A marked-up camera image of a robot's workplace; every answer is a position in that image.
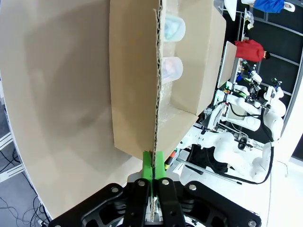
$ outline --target white cap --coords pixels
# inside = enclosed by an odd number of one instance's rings
[[[288,10],[289,12],[294,12],[294,10],[295,10],[295,6],[294,6],[294,4],[292,4],[292,3],[290,3],[290,2],[285,1],[285,2],[284,2],[284,9]]]

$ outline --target beige tabletop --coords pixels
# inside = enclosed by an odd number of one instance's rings
[[[2,0],[0,70],[15,144],[53,218],[142,162],[113,144],[109,0]]]

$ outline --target gray floor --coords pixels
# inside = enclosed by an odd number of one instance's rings
[[[3,107],[0,106],[0,138],[9,132],[6,116]],[[13,142],[7,145],[2,153],[8,160],[12,160],[14,151]],[[9,162],[0,154],[0,170]],[[13,162],[5,170],[8,170],[19,163]],[[33,200],[36,194],[29,186],[26,178],[18,174],[4,182],[0,183],[0,226],[1,227],[29,227],[30,220],[33,216]],[[39,200],[35,200],[35,208],[39,206]],[[39,226],[37,219],[34,218],[31,226]]]

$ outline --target blue shirt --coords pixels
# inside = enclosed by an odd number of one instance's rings
[[[284,8],[284,0],[256,0],[254,8],[266,13],[279,13]]]

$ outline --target cardboard box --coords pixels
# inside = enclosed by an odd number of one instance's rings
[[[213,0],[179,0],[186,23],[173,55],[184,66],[182,77],[163,92],[161,59],[165,0],[111,0],[109,60],[115,146],[138,158],[143,151],[175,149],[211,103],[223,52],[226,22]]]

